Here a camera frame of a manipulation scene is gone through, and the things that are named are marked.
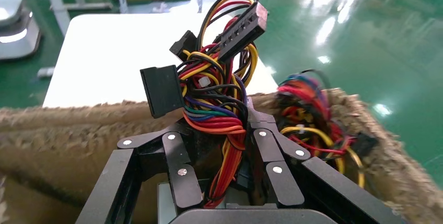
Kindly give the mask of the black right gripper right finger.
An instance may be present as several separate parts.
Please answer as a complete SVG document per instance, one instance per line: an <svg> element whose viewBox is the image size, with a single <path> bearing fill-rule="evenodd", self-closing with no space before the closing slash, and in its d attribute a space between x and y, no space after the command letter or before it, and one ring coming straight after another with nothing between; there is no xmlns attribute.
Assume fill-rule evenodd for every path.
<svg viewBox="0 0 443 224"><path fill-rule="evenodd" d="M381 200L278 131L273 116L247 99L254 177L266 204L249 211L260 223L403 223Z"/></svg>

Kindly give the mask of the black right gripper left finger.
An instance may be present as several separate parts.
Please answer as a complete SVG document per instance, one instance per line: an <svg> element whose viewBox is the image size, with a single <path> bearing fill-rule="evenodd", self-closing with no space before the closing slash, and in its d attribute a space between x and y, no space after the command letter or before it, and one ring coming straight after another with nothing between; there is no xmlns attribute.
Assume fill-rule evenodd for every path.
<svg viewBox="0 0 443 224"><path fill-rule="evenodd" d="M184 123L120 140L76 222L131 223L141 184L160 173L168 174L179 213L199 208L202 191L185 146L193 140Z"/></svg>

